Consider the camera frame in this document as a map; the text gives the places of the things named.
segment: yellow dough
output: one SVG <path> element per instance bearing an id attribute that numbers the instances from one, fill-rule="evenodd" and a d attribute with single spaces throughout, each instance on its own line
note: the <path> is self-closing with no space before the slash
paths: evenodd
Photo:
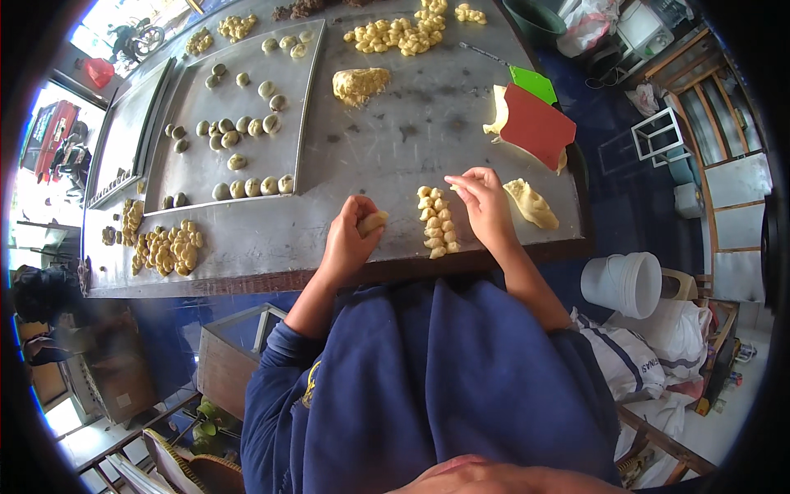
<path id="1" fill-rule="evenodd" d="M 388 217 L 389 213 L 386 211 L 376 211 L 368 214 L 356 225 L 356 231 L 359 232 L 359 236 L 365 238 L 368 233 L 373 232 L 376 228 L 386 223 Z"/>
<path id="2" fill-rule="evenodd" d="M 348 106 L 358 107 L 373 94 L 384 91 L 389 82 L 387 69 L 341 70 L 332 76 L 332 92 Z"/>
<path id="3" fill-rule="evenodd" d="M 508 194 L 513 196 L 521 215 L 540 228 L 546 230 L 556 230 L 559 228 L 559 221 L 551 208 L 548 207 L 546 200 L 535 192 L 523 179 L 513 180 L 503 185 Z"/>
<path id="4" fill-rule="evenodd" d="M 507 101 L 505 101 L 505 90 L 507 88 L 504 86 L 497 86 L 494 85 L 494 105 L 496 106 L 496 118 L 494 119 L 494 123 L 491 125 L 483 124 L 483 132 L 486 134 L 499 134 L 499 131 L 507 123 L 507 117 L 509 116 L 509 110 L 507 109 Z"/>

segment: white plastic bucket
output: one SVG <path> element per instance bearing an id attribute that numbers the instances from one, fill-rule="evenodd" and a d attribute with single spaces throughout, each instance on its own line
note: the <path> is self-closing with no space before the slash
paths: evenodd
<path id="1" fill-rule="evenodd" d="M 581 272 L 581 294 L 591 304 L 644 319 L 658 305 L 661 264 L 649 252 L 590 259 Z"/>

